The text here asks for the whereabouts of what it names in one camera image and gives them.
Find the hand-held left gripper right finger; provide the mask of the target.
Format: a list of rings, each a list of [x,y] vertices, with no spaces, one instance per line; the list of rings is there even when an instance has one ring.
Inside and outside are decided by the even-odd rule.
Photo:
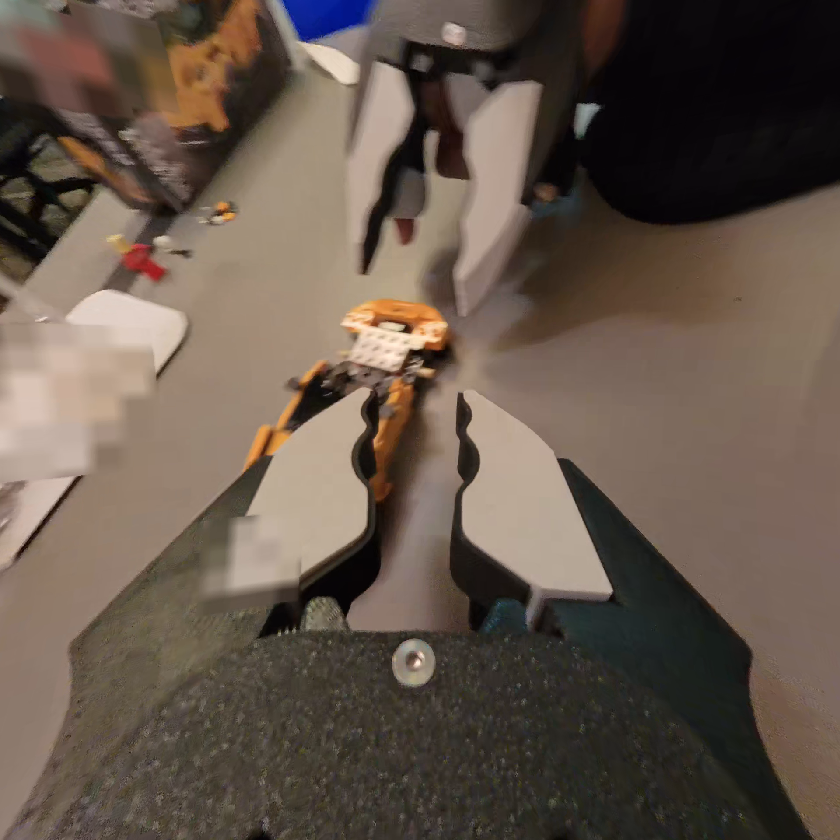
[[[449,570],[480,625],[500,600],[539,625],[551,602],[602,604],[609,581],[560,461],[477,391],[457,397],[458,477]]]

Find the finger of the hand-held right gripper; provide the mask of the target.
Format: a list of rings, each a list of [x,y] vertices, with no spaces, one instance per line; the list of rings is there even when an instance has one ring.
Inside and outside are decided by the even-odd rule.
[[[500,85],[470,116],[463,155],[469,171],[453,268],[456,311],[478,309],[504,274],[530,220],[522,201],[542,86]]]
[[[355,268],[371,269],[387,219],[413,222],[426,204],[428,123],[403,69],[373,62],[358,90],[346,154],[346,212]]]

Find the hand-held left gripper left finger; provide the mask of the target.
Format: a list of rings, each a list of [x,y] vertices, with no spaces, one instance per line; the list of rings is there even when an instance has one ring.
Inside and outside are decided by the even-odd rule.
[[[304,589],[362,551],[375,533],[372,440],[378,402],[359,388],[304,423],[271,456],[247,510],[276,537]]]

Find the white lego plate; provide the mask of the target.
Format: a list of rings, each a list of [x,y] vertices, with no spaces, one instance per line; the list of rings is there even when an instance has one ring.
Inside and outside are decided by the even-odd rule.
[[[416,342],[410,333],[363,327],[356,333],[348,360],[352,364],[394,374],[403,370],[406,359],[415,348]]]

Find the orange lego car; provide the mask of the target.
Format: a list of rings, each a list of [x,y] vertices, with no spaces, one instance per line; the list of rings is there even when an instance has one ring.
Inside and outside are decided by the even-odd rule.
[[[438,363],[448,356],[450,330],[441,312],[422,302],[376,299],[348,310],[341,327],[355,341],[363,327],[380,327],[410,333],[415,351],[399,373],[388,374],[348,360],[351,346],[336,361],[321,360],[300,377],[287,383],[290,400],[277,422],[259,427],[248,450],[243,470],[258,459],[272,456],[307,421],[353,391],[366,387],[375,395],[378,427],[373,450],[376,472],[372,479],[374,497],[383,502],[392,491],[390,467],[403,431],[413,413],[424,383],[435,378]]]

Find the black lego box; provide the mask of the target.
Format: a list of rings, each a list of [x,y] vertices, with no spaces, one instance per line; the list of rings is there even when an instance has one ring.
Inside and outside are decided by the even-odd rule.
[[[2,99],[128,206],[180,213],[292,69],[268,2],[2,2]]]

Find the red lego minifigure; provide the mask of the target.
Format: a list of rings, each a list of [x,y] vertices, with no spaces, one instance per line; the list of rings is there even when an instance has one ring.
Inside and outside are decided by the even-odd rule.
[[[130,243],[121,234],[112,234],[106,241],[117,251],[120,265],[129,273],[147,277],[152,282],[160,282],[168,275],[168,269],[154,257],[151,245]]]

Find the person's right hand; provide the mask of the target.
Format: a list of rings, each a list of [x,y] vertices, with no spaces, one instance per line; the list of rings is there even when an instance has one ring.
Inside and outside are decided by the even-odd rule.
[[[437,134],[436,172],[450,180],[467,181],[469,168],[463,153],[464,134],[452,109],[447,81],[413,78],[414,120],[401,150],[395,195],[390,211],[401,245],[415,236],[416,220],[426,204],[424,144],[429,132]]]

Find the white paper strip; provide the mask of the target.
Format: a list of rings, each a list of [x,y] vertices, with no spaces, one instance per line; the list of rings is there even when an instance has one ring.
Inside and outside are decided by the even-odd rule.
[[[310,62],[345,87],[354,87],[360,80],[360,66],[341,49],[321,42],[301,42]]]

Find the blue plastic bin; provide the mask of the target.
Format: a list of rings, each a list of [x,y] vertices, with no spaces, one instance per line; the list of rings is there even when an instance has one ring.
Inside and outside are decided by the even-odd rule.
[[[281,1],[301,41],[363,25],[376,1]]]

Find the white book stand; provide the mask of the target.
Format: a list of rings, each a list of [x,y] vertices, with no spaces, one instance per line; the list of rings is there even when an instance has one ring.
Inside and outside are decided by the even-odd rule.
[[[131,345],[147,345],[157,375],[181,348],[188,328],[183,312],[116,290],[92,293],[69,312],[67,320],[83,326],[113,328],[119,339]],[[9,501],[2,502],[2,571],[15,563],[79,479],[40,479],[12,489]]]

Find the black office chair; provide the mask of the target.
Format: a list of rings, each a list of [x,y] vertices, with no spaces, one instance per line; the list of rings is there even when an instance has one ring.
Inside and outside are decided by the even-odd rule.
[[[57,139],[1,105],[2,244],[38,264],[91,199],[96,183]]]

